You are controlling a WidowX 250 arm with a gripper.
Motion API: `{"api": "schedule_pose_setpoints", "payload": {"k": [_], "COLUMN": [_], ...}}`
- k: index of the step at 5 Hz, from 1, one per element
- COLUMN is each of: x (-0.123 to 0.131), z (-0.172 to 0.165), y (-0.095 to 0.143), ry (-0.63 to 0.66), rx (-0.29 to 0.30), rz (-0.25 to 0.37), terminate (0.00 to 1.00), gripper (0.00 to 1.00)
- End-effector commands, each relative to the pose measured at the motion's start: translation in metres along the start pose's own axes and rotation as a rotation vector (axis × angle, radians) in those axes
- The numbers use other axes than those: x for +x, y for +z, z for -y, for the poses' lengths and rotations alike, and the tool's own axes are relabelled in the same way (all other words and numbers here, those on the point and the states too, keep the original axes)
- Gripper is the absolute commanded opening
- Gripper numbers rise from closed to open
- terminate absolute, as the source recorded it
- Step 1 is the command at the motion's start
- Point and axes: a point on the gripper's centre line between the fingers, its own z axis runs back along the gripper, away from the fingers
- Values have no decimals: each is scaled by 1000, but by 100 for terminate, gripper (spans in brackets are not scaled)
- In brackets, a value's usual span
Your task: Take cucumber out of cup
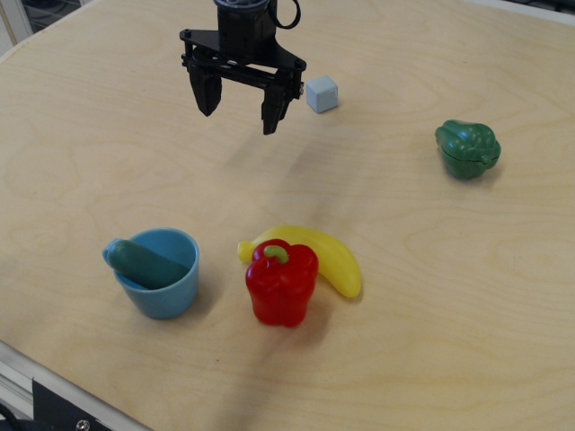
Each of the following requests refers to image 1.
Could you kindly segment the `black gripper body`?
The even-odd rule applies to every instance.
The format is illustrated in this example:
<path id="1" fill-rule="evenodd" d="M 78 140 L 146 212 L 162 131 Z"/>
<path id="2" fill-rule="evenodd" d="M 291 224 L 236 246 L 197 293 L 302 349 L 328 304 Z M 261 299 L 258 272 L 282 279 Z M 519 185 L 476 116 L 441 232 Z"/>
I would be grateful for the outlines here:
<path id="1" fill-rule="evenodd" d="M 221 77 L 264 89 L 279 70 L 292 73 L 292 100 L 303 94 L 306 63 L 282 48 L 278 29 L 292 30 L 301 20 L 301 6 L 294 2 L 293 21 L 282 23 L 276 1 L 216 1 L 217 29 L 180 32 L 184 43 L 182 65 L 193 62 L 211 67 Z"/>

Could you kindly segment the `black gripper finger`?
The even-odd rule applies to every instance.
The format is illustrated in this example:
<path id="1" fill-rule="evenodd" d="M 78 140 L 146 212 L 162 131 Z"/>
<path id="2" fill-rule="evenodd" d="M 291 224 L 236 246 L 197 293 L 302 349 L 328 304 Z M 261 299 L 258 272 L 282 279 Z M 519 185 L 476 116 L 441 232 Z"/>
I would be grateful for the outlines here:
<path id="1" fill-rule="evenodd" d="M 278 123 L 286 115 L 288 104 L 292 100 L 291 78 L 291 72 L 279 70 L 264 87 L 264 100 L 261 105 L 264 135 L 275 133 Z"/>
<path id="2" fill-rule="evenodd" d="M 213 68 L 193 62 L 188 65 L 188 72 L 198 108 L 208 117 L 221 101 L 222 79 Z"/>

